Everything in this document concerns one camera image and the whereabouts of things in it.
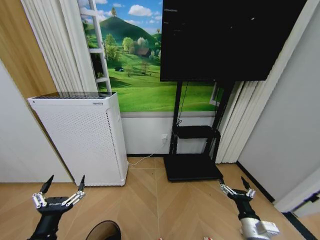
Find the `black television screen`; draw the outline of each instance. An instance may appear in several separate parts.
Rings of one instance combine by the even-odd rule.
[[[164,0],[161,81],[264,81],[306,0]]]

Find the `tv stand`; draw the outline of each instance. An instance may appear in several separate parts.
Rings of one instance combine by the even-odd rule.
[[[217,81],[216,87],[223,88],[223,94],[212,126],[178,126],[182,85],[183,81],[178,81],[176,84],[170,149],[169,155],[164,157],[167,178],[171,182],[221,179],[223,175],[215,164],[221,138],[218,126],[225,112],[234,82]],[[178,139],[206,139],[203,153],[178,154]],[[213,144],[214,149],[211,158],[210,150]]]

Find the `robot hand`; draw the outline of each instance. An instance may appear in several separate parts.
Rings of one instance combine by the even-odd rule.
[[[232,200],[247,199],[248,201],[251,201],[254,198],[256,191],[251,189],[249,183],[243,177],[241,177],[241,179],[246,191],[230,188],[229,186],[225,185],[223,179],[219,180],[220,188]]]
[[[45,194],[50,188],[54,175],[52,175],[47,182],[45,182],[38,193],[32,195],[33,202],[36,209],[41,213],[43,208],[47,208],[46,211],[62,211],[64,212],[71,209],[77,204],[86,194],[84,192],[85,187],[85,176],[83,175],[78,191],[71,197],[49,197],[46,198]]]
[[[73,208],[86,194],[84,192],[85,176],[82,177],[78,191],[71,197],[57,196],[46,198],[45,194],[54,179],[52,175],[40,189],[32,195],[36,209],[41,214],[41,219],[29,240],[56,240],[58,224],[62,215]]]

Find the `white curtain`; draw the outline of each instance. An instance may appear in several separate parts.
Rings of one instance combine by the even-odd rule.
[[[306,2],[267,79],[241,82],[235,86],[220,126],[217,164],[235,163],[238,160],[318,3],[319,0]]]
[[[76,0],[21,0],[59,92],[97,92]]]

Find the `blue sky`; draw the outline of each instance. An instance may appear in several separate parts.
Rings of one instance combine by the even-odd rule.
[[[88,0],[78,0],[80,7],[89,8]],[[118,18],[139,26],[150,34],[162,27],[162,0],[95,0],[98,19],[111,16],[115,7]]]

